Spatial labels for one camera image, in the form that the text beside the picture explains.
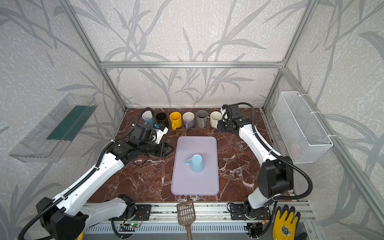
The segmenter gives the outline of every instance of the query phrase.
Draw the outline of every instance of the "white wire basket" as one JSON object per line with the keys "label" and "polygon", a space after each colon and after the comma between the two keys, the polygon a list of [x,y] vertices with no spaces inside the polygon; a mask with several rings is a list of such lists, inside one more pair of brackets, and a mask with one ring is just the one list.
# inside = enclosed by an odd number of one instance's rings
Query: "white wire basket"
{"label": "white wire basket", "polygon": [[281,92],[272,116],[294,163],[314,162],[333,146],[316,113],[297,91]]}

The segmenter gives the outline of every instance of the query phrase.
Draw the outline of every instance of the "blue mug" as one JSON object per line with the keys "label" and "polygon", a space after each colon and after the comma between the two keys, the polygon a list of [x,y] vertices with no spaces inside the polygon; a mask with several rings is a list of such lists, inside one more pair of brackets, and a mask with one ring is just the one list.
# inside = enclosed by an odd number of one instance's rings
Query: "blue mug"
{"label": "blue mug", "polygon": [[194,171],[194,172],[201,172],[204,169],[203,158],[198,154],[196,154],[193,157],[186,160],[185,164],[190,165],[192,171]]}

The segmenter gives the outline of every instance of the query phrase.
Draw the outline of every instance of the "leaf pattern wallpaper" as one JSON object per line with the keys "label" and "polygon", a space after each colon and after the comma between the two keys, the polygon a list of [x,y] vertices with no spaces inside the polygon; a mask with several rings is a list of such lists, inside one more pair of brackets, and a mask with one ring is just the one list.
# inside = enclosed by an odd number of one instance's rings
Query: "leaf pattern wallpaper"
{"label": "leaf pattern wallpaper", "polygon": [[[118,130],[124,115],[58,1],[0,1],[0,235],[14,240],[36,203],[72,184]],[[57,163],[9,156],[68,93],[98,105]],[[27,237],[47,236],[35,224]]]}
{"label": "leaf pattern wallpaper", "polygon": [[[102,61],[281,61],[307,0],[71,3]],[[158,107],[239,101],[262,106],[277,73],[230,68],[108,71],[127,106]]]}
{"label": "leaf pattern wallpaper", "polygon": [[[319,4],[288,68],[384,197],[383,22],[384,1]],[[282,152],[270,114],[279,92],[291,90],[282,79],[266,110]],[[326,238],[384,239],[383,227],[332,151],[300,167],[315,183],[307,200]],[[303,182],[296,178],[299,192],[305,191]]]}

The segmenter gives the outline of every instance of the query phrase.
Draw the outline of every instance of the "metal bar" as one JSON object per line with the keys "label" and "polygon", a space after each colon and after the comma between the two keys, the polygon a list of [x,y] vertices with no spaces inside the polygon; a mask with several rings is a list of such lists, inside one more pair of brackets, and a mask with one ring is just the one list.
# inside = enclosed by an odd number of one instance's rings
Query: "metal bar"
{"label": "metal bar", "polygon": [[[146,202],[136,204],[151,204],[150,222],[156,223],[177,223],[176,204],[178,202]],[[231,220],[231,213],[227,209],[227,202],[194,202],[196,221],[195,222],[255,222],[257,220]],[[284,204],[294,206],[296,211],[301,212],[301,222],[316,221],[308,202],[284,202],[279,201],[278,206]]]}
{"label": "metal bar", "polygon": [[281,68],[282,62],[101,62],[103,68]]}
{"label": "metal bar", "polygon": [[309,240],[324,240],[317,222],[304,222]]}
{"label": "metal bar", "polygon": [[88,38],[87,34],[85,33],[79,19],[77,18],[77,15],[72,8],[72,5],[70,4],[69,0],[59,0],[59,3],[61,5],[61,8],[63,10],[63,13],[67,16],[68,20],[72,24],[73,28],[79,35],[81,41],[83,42],[85,48],[87,49],[88,53],[90,54],[93,62],[95,63],[97,69],[99,70],[100,74],[102,75],[104,81],[107,83],[107,86],[112,91],[113,95],[116,97],[116,100],[121,105],[121,107],[125,110],[125,104],[119,93],[117,92],[115,86],[113,85],[113,82],[105,72],[105,70],[100,66],[100,59],[96,53],[96,50],[93,48],[91,44],[91,40]]}
{"label": "metal bar", "polygon": [[303,33],[305,29],[308,26],[309,21],[311,20],[311,17],[316,9],[317,4],[319,3],[319,0],[309,0],[307,7],[305,8],[304,14],[301,17],[301,20],[299,22],[299,25],[296,29],[295,34],[293,35],[291,44],[288,47],[287,53],[285,54],[285,57],[283,59],[283,66],[285,67],[289,60],[292,57],[293,52],[295,51],[298,43],[300,42],[300,39],[303,36]]}
{"label": "metal bar", "polygon": [[[301,37],[303,36],[304,31],[307,28],[308,23],[309,23],[312,15],[313,15],[318,3],[319,3],[319,0],[309,0],[308,1],[307,6],[305,8],[305,11],[303,13],[303,16],[301,17],[299,25],[297,26],[297,29],[293,35],[292,41],[291,41],[291,43],[288,47],[288,50],[287,50],[287,52],[283,58],[283,66],[284,67],[288,64],[288,61],[292,57],[292,54],[293,54],[294,50],[296,49]],[[277,86],[280,82],[280,79],[281,78],[279,76],[276,76],[276,78],[272,84],[272,87],[271,87],[271,89],[267,95],[267,99],[264,102],[263,110],[265,110],[266,106],[268,105],[269,101],[271,100],[271,97],[272,97],[273,93],[275,92],[275,89],[277,88]]]}
{"label": "metal bar", "polygon": [[[299,84],[299,82],[289,69],[283,67],[282,72],[283,76],[288,80],[289,84],[295,91],[298,91],[300,94],[306,94],[301,84]],[[313,103],[313,101],[308,95],[302,95],[302,97],[307,102],[308,106],[312,109],[312,111],[319,111],[319,109],[316,107],[316,105]],[[328,134],[336,135],[332,127],[328,124],[327,120],[321,113],[317,113],[317,118],[319,119],[319,122]],[[372,212],[376,215],[379,222],[384,225],[383,198],[380,196],[376,188],[372,185],[368,177],[364,174],[363,170],[353,159],[352,155],[349,153],[345,145],[341,142],[340,138],[333,137],[332,141],[333,152],[339,159],[341,165],[351,177],[356,187],[360,190],[362,197],[367,202]]]}
{"label": "metal bar", "polygon": [[277,144],[277,141],[276,141],[276,136],[275,134],[273,133],[272,131],[272,127],[271,127],[271,124],[269,123],[264,111],[260,110],[260,112],[262,113],[262,117],[263,117],[263,120],[264,120],[264,124],[265,124],[265,127],[268,131],[268,134],[269,134],[269,137],[271,138],[271,141],[272,141],[272,147],[278,151],[279,153],[281,153],[281,149],[279,147],[279,145]]}
{"label": "metal bar", "polygon": [[276,75],[276,77],[275,77],[275,79],[273,81],[271,89],[269,89],[268,95],[267,95],[266,100],[265,100],[265,102],[263,104],[263,107],[262,107],[263,111],[265,111],[266,106],[268,105],[269,101],[272,98],[273,93],[275,92],[277,86],[279,85],[281,76],[282,76],[281,68],[279,68],[279,71],[277,72],[277,75]]}

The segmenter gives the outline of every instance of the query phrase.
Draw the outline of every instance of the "glove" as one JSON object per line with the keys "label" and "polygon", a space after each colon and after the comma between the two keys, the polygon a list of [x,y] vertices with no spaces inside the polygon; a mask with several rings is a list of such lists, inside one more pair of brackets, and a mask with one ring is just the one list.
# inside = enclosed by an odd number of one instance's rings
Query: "glove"
{"label": "glove", "polygon": [[295,207],[291,207],[288,211],[288,205],[284,205],[283,211],[281,207],[277,207],[277,213],[275,217],[275,223],[273,225],[273,240],[305,240],[307,238],[306,233],[302,233],[295,237],[295,231],[297,224],[300,220],[300,213],[295,214]]}

